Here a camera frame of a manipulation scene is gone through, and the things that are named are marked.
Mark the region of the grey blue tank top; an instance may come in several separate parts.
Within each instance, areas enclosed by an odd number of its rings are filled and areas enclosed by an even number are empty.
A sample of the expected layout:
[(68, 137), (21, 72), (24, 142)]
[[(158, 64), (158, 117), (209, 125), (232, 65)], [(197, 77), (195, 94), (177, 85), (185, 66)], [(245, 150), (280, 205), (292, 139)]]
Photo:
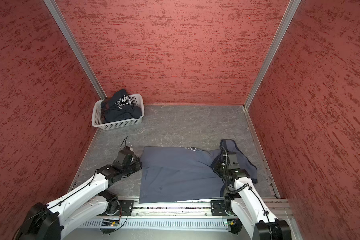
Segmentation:
[(214, 172), (222, 150), (144, 147), (139, 202), (164, 203), (223, 196), (224, 180)]

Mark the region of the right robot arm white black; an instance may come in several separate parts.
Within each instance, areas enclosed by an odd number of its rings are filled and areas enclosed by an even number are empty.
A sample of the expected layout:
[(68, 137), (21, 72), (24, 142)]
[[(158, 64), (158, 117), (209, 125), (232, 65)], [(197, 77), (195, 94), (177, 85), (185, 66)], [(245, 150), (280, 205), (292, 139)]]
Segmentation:
[(225, 209), (241, 222), (252, 240), (291, 240), (292, 232), (285, 220), (279, 220), (255, 189), (246, 170), (238, 165), (218, 161), (213, 171), (222, 178), (227, 192)]

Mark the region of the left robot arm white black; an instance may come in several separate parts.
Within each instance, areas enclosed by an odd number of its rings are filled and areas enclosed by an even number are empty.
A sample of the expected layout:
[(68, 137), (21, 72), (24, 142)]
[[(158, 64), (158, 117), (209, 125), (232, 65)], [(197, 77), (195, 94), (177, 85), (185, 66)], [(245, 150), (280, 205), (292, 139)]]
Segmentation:
[(37, 203), (32, 206), (14, 239), (62, 240), (100, 214), (116, 216), (120, 220), (128, 211), (108, 189), (141, 168), (140, 159), (132, 155), (121, 166), (113, 164), (97, 169), (92, 177), (66, 195), (45, 205)]

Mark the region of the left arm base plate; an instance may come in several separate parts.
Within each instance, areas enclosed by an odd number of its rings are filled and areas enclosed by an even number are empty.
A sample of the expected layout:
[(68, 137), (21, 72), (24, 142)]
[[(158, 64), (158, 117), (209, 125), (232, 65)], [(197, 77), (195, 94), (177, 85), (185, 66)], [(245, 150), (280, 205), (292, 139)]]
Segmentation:
[(105, 214), (107, 216), (130, 216), (132, 214), (134, 200), (112, 200), (109, 202)]

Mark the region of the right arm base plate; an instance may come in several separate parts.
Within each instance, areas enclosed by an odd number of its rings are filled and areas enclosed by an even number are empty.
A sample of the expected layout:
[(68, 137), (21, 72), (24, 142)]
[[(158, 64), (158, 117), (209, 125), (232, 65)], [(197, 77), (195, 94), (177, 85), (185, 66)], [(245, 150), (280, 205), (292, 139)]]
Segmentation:
[(211, 200), (210, 204), (212, 216), (235, 216), (231, 205), (225, 200)]

